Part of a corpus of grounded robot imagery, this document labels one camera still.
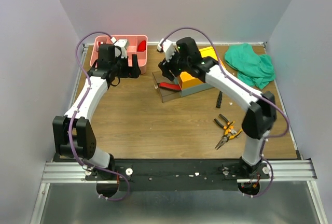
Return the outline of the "green cloth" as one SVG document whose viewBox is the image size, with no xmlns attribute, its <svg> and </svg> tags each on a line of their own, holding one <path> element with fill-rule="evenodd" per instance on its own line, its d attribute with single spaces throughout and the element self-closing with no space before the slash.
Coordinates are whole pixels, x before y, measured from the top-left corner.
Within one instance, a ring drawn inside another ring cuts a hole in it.
<svg viewBox="0 0 332 224">
<path fill-rule="evenodd" d="M 262 90 L 275 80 L 275 70 L 267 54 L 258 55 L 250 44 L 232 45 L 225 53 L 225 62 L 237 72 L 237 78 Z"/>
</svg>

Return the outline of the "pink compartment tray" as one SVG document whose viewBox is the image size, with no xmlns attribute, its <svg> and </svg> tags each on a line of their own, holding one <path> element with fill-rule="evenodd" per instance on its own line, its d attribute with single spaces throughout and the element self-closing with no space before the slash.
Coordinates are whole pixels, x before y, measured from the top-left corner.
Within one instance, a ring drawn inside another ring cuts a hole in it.
<svg viewBox="0 0 332 224">
<path fill-rule="evenodd" d="M 129 65 L 132 66 L 132 55 L 136 54 L 138 58 L 139 67 L 141 70 L 141 73 L 146 73 L 146 64 L 147 64 L 147 48 L 144 52 L 137 52 L 137 46 L 138 44 L 146 40 L 148 41 L 148 38 L 146 35 L 113 35 L 113 39 L 119 40 L 119 39 L 127 39 L 129 41 L 129 46 L 127 49 L 127 56 L 128 56 L 128 62 Z M 98 59 L 98 48 L 97 43 L 101 41 L 103 44 L 112 44 L 112 41 L 107 35 L 99 35 L 95 38 L 94 45 L 93 45 L 93 51 L 90 58 L 90 66 L 94 64 L 94 62 Z"/>
</svg>

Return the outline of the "clear acrylic drawer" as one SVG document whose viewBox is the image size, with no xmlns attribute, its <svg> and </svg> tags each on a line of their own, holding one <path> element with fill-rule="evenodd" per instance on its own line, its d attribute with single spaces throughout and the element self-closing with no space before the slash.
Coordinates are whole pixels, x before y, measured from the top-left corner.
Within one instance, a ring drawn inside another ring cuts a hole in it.
<svg viewBox="0 0 332 224">
<path fill-rule="evenodd" d="M 162 76 L 161 72 L 153 72 L 154 87 L 160 96 L 161 102 L 165 103 L 181 97 L 181 89 L 177 80 L 170 81 Z"/>
</svg>

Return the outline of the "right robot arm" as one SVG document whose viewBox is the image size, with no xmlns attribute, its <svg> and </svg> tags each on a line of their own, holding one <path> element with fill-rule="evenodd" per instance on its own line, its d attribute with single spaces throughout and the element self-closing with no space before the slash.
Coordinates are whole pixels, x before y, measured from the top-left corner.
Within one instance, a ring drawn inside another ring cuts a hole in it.
<svg viewBox="0 0 332 224">
<path fill-rule="evenodd" d="M 182 72 L 225 93 L 245 112 L 241 129 L 245 135 L 245 146 L 237 167 L 244 178 L 257 173 L 263 156 L 264 141 L 276 121 L 275 97 L 262 93 L 229 73 L 218 57 L 202 56 L 195 40 L 185 37 L 173 44 L 162 39 L 157 45 L 164 59 L 158 64 L 162 75 L 174 80 Z"/>
</svg>

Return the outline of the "red object back compartment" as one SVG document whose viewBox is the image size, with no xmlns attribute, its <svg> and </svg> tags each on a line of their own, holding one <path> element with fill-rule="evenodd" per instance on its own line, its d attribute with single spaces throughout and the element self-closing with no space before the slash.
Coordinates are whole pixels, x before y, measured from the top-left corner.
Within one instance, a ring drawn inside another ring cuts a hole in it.
<svg viewBox="0 0 332 224">
<path fill-rule="evenodd" d="M 138 44 L 137 52 L 144 52 L 144 51 L 146 51 L 146 48 L 147 48 L 147 41 L 143 40 Z"/>
</svg>

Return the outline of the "yellow black cutters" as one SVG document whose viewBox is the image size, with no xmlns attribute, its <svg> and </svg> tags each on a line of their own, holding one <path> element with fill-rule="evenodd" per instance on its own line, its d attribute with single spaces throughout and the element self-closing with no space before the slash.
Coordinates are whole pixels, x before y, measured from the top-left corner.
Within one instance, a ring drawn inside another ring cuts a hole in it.
<svg viewBox="0 0 332 224">
<path fill-rule="evenodd" d="M 238 136 L 242 133 L 242 129 L 240 130 L 235 130 L 235 129 L 229 129 L 226 130 L 224 135 L 222 136 L 222 138 L 220 139 L 220 141 L 217 143 L 217 145 L 215 146 L 215 149 L 218 150 L 220 149 L 221 146 L 223 146 L 224 144 L 226 144 L 227 142 L 229 142 L 232 139 L 238 138 Z"/>
</svg>

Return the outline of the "red black utility knife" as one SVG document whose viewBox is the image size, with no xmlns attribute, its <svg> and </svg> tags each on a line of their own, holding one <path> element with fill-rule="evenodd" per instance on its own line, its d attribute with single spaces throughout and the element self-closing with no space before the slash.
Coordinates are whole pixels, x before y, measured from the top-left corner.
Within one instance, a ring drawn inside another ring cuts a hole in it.
<svg viewBox="0 0 332 224">
<path fill-rule="evenodd" d="M 181 87 L 178 84 L 172 84 L 172 83 L 167 83 L 167 82 L 158 83 L 158 87 L 165 89 L 165 90 L 174 91 L 174 92 L 181 91 Z"/>
</svg>

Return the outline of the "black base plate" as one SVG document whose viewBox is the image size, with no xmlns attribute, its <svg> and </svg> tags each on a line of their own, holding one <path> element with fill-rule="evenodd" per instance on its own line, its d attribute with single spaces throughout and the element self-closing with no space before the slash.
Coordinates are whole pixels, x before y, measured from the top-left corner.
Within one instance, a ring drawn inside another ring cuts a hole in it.
<svg viewBox="0 0 332 224">
<path fill-rule="evenodd" d="M 269 179 L 265 167 L 248 169 L 240 159 L 115 159 L 115 171 L 126 180 L 96 169 L 85 179 L 120 191 L 236 191 L 241 182 Z"/>
</svg>

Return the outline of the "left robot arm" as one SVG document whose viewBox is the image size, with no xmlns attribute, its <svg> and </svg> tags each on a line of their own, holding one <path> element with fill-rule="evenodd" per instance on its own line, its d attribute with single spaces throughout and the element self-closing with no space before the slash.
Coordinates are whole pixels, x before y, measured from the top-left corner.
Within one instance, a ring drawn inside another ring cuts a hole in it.
<svg viewBox="0 0 332 224">
<path fill-rule="evenodd" d="M 127 47 L 126 39 L 100 44 L 97 60 L 88 71 L 82 70 L 86 80 L 78 98 L 63 116 L 56 116 L 52 122 L 56 152 L 97 169 L 104 180 L 114 176 L 115 161 L 111 154 L 97 147 L 91 119 L 103 95 L 116 86 L 114 80 L 140 76 L 137 55 L 133 54 L 129 62 Z"/>
</svg>

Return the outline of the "black orange pliers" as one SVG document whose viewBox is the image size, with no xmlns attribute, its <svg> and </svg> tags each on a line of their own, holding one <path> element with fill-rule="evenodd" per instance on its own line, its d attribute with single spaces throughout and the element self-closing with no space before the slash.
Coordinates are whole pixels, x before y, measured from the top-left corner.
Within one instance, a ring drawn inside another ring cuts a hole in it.
<svg viewBox="0 0 332 224">
<path fill-rule="evenodd" d="M 219 114 L 219 118 L 223 120 L 223 123 L 221 123 L 217 118 L 214 119 L 214 122 L 224 130 L 224 136 L 227 135 L 235 135 L 236 131 L 234 129 L 234 121 L 229 121 L 224 115 Z"/>
</svg>

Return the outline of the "aluminium rail frame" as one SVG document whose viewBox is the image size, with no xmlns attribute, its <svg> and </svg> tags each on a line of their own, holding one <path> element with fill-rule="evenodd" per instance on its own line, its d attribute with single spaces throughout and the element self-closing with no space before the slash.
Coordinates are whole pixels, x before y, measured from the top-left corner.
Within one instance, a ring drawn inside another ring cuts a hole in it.
<svg viewBox="0 0 332 224">
<path fill-rule="evenodd" d="M 64 155 L 97 147 L 88 120 L 57 117 L 32 223 L 327 223 L 310 159 L 112 159 L 111 173 Z"/>
</svg>

